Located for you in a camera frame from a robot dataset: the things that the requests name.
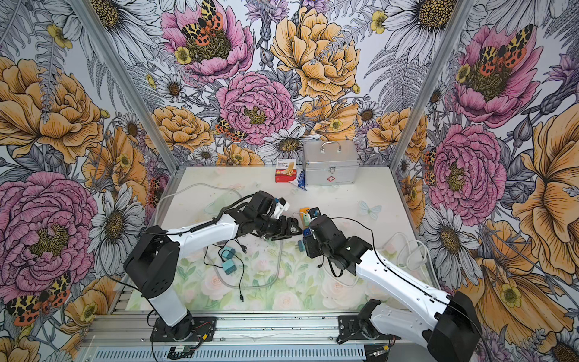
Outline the white power strip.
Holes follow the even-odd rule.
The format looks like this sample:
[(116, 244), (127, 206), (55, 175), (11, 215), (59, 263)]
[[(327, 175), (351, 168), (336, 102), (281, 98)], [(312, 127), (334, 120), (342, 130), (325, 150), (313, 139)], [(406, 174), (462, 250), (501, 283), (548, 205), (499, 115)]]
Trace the white power strip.
[(279, 219), (282, 214), (288, 211), (290, 208), (290, 204), (284, 198), (276, 198), (275, 199), (275, 208), (272, 217), (274, 219)]

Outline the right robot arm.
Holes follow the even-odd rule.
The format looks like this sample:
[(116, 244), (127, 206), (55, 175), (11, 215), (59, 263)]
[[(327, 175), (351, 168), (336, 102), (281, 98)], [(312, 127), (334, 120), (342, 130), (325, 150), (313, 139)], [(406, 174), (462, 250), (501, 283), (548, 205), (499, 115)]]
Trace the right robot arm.
[(364, 339), (392, 335), (426, 348), (437, 361), (472, 359), (482, 328), (468, 296), (450, 295), (413, 277), (381, 256), (373, 242), (345, 236), (333, 218), (318, 208), (308, 215), (304, 232), (308, 257), (324, 257), (331, 270), (375, 284), (404, 307), (393, 309), (380, 300), (369, 300), (353, 321), (342, 324), (345, 336), (339, 337), (339, 343), (357, 334)]

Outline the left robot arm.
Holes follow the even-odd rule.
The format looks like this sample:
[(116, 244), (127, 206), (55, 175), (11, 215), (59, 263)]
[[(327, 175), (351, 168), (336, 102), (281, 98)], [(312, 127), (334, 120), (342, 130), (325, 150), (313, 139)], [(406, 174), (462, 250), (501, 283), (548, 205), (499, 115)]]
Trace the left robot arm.
[(125, 260), (124, 270), (158, 313), (155, 330), (176, 341), (187, 340), (195, 332), (194, 318), (173, 287), (182, 258), (245, 235), (272, 241), (301, 235), (299, 221), (283, 215), (289, 206), (282, 198), (257, 191), (225, 206), (204, 223), (169, 230), (158, 225), (146, 229)]

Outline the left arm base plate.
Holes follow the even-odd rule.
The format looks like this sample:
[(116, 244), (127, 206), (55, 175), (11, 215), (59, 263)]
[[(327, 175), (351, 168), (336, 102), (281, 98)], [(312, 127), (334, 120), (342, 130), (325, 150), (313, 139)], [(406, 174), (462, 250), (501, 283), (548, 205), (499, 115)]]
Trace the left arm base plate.
[(217, 319), (207, 316), (185, 316), (175, 326), (169, 327), (161, 318), (155, 321), (151, 342), (212, 341)]

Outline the teal usb charger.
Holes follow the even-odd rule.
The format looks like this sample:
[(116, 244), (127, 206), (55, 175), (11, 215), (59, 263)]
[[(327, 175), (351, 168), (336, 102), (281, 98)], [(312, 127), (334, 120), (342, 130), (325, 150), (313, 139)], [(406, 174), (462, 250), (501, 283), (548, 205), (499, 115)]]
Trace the teal usb charger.
[(223, 247), (223, 249), (220, 250), (220, 257), (222, 258), (223, 261), (234, 258), (235, 254), (236, 250), (231, 247)]
[(222, 263), (222, 268), (223, 271), (227, 274), (227, 275), (231, 275), (232, 273), (237, 271), (237, 266), (235, 265), (235, 262), (233, 259), (227, 259)]

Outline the orange power strip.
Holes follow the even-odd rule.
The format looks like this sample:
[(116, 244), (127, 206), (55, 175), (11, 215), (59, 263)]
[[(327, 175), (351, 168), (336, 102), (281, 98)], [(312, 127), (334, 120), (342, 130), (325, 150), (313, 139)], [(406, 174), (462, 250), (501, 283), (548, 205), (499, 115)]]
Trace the orange power strip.
[(309, 214), (310, 208), (302, 208), (299, 210), (299, 216), (305, 228), (308, 228), (312, 217)]

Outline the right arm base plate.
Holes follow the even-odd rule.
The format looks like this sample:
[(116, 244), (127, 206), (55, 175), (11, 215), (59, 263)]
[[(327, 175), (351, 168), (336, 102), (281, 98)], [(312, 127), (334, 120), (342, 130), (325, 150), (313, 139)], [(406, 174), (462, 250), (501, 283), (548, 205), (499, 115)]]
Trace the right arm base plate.
[(378, 332), (366, 319), (360, 319), (355, 315), (340, 315), (338, 317), (339, 335), (336, 337), (338, 344), (350, 341), (388, 341), (395, 342), (398, 336)]

